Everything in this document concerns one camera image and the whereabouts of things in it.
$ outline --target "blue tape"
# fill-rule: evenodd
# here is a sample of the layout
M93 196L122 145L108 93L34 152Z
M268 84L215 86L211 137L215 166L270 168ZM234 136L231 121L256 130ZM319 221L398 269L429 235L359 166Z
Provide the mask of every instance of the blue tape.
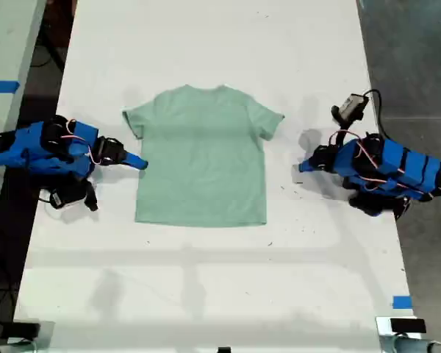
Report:
M14 93L20 87L16 81L0 81L0 93Z
M411 296L394 296L392 303L394 309L412 309L412 297Z

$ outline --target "t-shirt hem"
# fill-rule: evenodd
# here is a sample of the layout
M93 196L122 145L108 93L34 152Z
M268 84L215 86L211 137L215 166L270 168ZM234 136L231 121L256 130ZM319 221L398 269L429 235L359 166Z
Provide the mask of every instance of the t-shirt hem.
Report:
M200 228L233 228L233 227L251 227L251 226L264 226L267 222L266 220L260 221L173 221L173 220L152 220L144 218L136 218L137 223L147 223L147 224L160 224L165 226L175 226L175 227L200 227Z

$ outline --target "black cable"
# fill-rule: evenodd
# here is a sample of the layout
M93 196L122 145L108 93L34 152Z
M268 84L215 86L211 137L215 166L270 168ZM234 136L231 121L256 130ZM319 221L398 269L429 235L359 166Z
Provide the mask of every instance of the black cable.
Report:
M42 64L37 64L37 65L30 65L30 67L32 68L42 68L43 66L46 66L47 64L49 64L52 61L52 57L49 56L49 58Z
M371 88L370 90L367 90L366 92L364 92L362 95L363 96L367 96L369 93L375 93L377 94L378 98L379 98L379 103L377 105L377 127L379 128L379 131L381 132L381 134L388 140L392 140L392 138L389 137L389 135L386 133L384 127L382 126L382 95L381 95L381 91L377 90L375 88Z

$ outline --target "white tabletop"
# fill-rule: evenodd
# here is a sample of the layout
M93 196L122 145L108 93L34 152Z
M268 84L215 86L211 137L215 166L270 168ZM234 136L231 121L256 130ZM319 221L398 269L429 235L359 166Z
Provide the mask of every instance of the white tabletop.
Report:
M0 132L16 127L24 85L46 0L0 0L0 81L20 82L15 94L0 94ZM0 190L4 168L0 167Z
M59 114L139 153L121 111L184 84L286 115L264 144L268 224L138 224L137 171L98 168L98 212L38 206L15 318L52 321L53 352L379 352L375 316L412 314L391 305L408 295L393 216L291 169L369 88L355 1L79 1ZM353 131L376 131L370 106Z

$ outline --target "red wire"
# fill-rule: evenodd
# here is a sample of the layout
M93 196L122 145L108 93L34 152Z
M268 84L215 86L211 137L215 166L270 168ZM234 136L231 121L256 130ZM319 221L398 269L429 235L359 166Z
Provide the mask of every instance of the red wire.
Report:
M361 137L358 135L358 134L355 134L354 132L351 132L351 131L348 131L348 130L344 130L344 129L341 129L341 130L337 130L337 131L335 131L331 136L330 136L330 138L329 138L329 144L331 144L331 139L337 134L337 133L339 133L339 132L346 132L347 134L352 134L353 136L356 136L357 138L358 138L358 141L356 142L356 144L359 146L359 153L358 153L358 155L357 156L355 156L355 158L357 158L357 157L359 157L360 155L361 155L361 152L364 152L364 154L366 155L366 157L369 159L369 161L371 162L371 164L373 165L373 167L375 168L375 169L378 169L379 168L379 166L377 165L377 163L376 162L374 162L374 160L373 160L373 158L370 156L370 154L369 154L369 152L366 150L366 148L361 144ZM401 173L405 173L405 171L402 169L402 168L398 168L397 169L398 171L400 171ZM363 176L359 176L361 179L363 179L363 180L366 180L366 181L369 181L369 182L380 182L380 183L386 183L387 182L387 180L382 180L382 179L371 179L371 178L365 178L365 177L363 177ZM397 183L397 186L400 186L401 188L405 188L405 189L408 189L409 187L408 186L406 186L406 185L404 185L404 184L400 184L400 183ZM377 189L378 188L378 186L376 186L374 189L369 189L368 191L374 191L375 189ZM422 192L422 191L419 191L419 190L414 190L414 191L416 191L417 193L421 193L422 195L424 194L424 192Z
M95 160L93 159L93 155L91 154L90 144L84 138L81 138L80 136L76 136L76 135L63 135L60 138L76 138L77 140L81 140L81 141L86 142L86 144L88 146L88 154L90 155L90 159L93 162L93 164L98 165L101 163L101 161L95 162Z

